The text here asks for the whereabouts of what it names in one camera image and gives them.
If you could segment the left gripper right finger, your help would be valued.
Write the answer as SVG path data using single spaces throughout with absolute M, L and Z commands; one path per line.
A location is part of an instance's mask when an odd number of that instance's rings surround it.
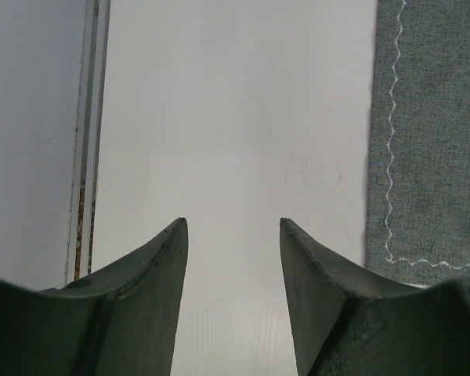
M 280 257 L 300 375 L 470 375 L 470 278 L 402 284 L 290 219 Z

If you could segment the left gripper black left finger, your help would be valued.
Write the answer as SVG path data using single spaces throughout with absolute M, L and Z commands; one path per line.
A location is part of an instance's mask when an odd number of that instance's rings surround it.
M 66 287 L 0 280 L 0 375 L 168 375 L 188 255 L 176 219 Z

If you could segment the grey cloth napkin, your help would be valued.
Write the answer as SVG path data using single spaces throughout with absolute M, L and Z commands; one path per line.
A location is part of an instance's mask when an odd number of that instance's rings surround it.
M 470 278 L 470 1 L 378 3 L 365 263 Z

